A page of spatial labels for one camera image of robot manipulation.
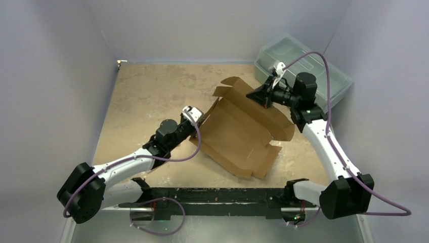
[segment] translucent storage box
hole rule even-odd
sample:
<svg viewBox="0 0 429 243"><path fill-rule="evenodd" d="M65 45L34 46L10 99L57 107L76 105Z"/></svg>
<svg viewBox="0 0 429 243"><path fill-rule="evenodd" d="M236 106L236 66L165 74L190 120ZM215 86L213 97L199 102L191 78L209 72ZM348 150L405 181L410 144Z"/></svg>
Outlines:
<svg viewBox="0 0 429 243"><path fill-rule="evenodd" d="M310 51L308 47L288 34L275 39L259 51L258 58L255 61L256 79L264 83L276 61L284 62L287 65L308 51ZM353 81L332 64L328 63L328 67L331 82L331 107L333 107L346 95L346 91L352 85ZM325 65L322 59L315 54L306 56L292 65L283 77L293 87L295 77L300 72L309 72L316 76L316 103L324 112L327 112L327 80Z"/></svg>

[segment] beige table surface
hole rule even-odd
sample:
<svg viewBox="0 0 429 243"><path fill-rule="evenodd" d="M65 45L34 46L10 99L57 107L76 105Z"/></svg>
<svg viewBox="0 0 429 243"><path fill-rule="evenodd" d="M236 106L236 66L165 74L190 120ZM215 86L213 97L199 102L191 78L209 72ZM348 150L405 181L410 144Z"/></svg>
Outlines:
<svg viewBox="0 0 429 243"><path fill-rule="evenodd" d="M104 164L128 155L153 135L164 119L180 119L182 108L196 106L207 111L220 81L239 76L256 88L253 65L122 65L100 134L94 165ZM289 117L289 110L276 106ZM323 185L328 180L320 160L308 140L297 129L290 142L280 145L273 167L264 180L237 178L199 152L185 162L168 162L146 178L152 187L284 187L286 181L309 178ZM195 146L184 141L171 154L183 158L192 154Z"/></svg>

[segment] white wall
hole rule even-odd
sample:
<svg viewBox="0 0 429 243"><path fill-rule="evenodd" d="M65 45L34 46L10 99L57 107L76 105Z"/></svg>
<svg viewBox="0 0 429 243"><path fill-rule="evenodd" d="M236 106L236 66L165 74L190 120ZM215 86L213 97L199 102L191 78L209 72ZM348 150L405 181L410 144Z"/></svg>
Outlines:
<svg viewBox="0 0 429 243"><path fill-rule="evenodd" d="M368 216L376 242L429 238L428 10L428 1L353 0L326 52L355 81L333 112L340 143L377 192L413 212ZM376 198L369 209L395 211Z"/></svg>
<svg viewBox="0 0 429 243"><path fill-rule="evenodd" d="M288 32L324 51L351 0L88 0L118 59L250 62Z"/></svg>
<svg viewBox="0 0 429 243"><path fill-rule="evenodd" d="M117 64L84 0L0 5L0 242L58 242L56 194L92 160Z"/></svg>

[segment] robotic arm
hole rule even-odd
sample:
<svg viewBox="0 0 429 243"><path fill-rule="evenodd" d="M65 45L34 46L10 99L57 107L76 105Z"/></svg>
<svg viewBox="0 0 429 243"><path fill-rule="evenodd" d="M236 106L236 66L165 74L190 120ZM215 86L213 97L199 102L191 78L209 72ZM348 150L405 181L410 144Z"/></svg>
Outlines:
<svg viewBox="0 0 429 243"><path fill-rule="evenodd" d="M330 138L346 161L346 167L339 161L328 142L325 131L327 129L326 114L315 104L316 77L302 72L296 76L293 87L287 85L286 82L286 87L281 88L277 84L284 74L283 68L283 63L275 65L273 76L270 76L262 86L246 96L265 109L270 108L273 103L290 107L292 121L313 146L330 182L329 186L325 187L310 182L308 179L288 181L285 187L285 200L307 200L320 206L328 219L366 212L371 194L364 190L346 169L350 169L371 189L374 188L374 181L369 174L362 175L358 168L350 162L332 131L328 131Z"/></svg>
<svg viewBox="0 0 429 243"><path fill-rule="evenodd" d="M105 207L138 201L145 190L142 179L134 178L126 183L118 183L164 164L175 147L194 135L194 126L199 126L203 117L204 113L198 108L186 106L183 108L180 124L172 119L164 120L149 142L134 153L103 165L90 167L87 163L81 163L76 166L57 194L65 212L68 211L79 224Z"/></svg>

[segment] open cardboard box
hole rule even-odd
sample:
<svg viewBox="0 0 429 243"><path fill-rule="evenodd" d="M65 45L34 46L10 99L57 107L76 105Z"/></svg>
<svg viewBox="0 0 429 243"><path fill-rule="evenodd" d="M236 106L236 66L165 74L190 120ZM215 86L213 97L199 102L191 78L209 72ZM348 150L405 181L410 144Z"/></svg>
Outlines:
<svg viewBox="0 0 429 243"><path fill-rule="evenodd" d="M200 126L201 150L235 176L263 179L281 150L270 141L290 141L294 124L277 108L264 109L246 98L253 89L239 77L221 83L229 86L213 93L218 98Z"/></svg>

